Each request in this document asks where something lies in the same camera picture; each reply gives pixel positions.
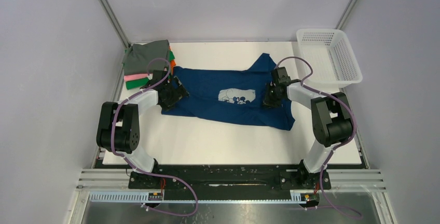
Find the blue t-shirt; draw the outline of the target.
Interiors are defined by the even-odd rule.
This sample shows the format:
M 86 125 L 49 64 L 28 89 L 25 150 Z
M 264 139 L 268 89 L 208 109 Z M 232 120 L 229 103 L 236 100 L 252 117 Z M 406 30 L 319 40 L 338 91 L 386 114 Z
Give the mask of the blue t-shirt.
M 172 109 L 162 110 L 161 113 L 289 131 L 295 122 L 290 103 L 283 101 L 280 107 L 275 108 L 263 106 L 266 85 L 272 81 L 270 73 L 275 66 L 267 53 L 262 53 L 244 71 L 176 66 L 173 75 L 189 96 L 179 100 Z

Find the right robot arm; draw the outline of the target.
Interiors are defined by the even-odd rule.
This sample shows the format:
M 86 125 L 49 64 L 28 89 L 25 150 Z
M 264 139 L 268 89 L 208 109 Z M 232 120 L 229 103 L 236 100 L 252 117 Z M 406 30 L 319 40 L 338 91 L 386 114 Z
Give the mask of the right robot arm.
M 356 126 L 348 98 L 342 92 L 329 94 L 292 80 L 285 67 L 275 68 L 271 76 L 263 106 L 275 108 L 291 101 L 311 111 L 315 141 L 294 175 L 297 184 L 310 189 L 323 176 L 335 149 L 353 138 Z

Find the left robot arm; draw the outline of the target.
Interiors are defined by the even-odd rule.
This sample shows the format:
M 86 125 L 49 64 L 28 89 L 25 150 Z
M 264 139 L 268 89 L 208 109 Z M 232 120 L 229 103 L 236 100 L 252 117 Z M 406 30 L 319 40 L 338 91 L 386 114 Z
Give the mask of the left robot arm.
M 113 155 L 126 161 L 135 172 L 142 173 L 141 182 L 148 188 L 160 184 L 155 171 L 157 160 L 140 147 L 140 115 L 152 107 L 168 111 L 189 94 L 180 80 L 169 71 L 155 70 L 152 80 L 133 95 L 119 102 L 101 106 L 96 142 Z

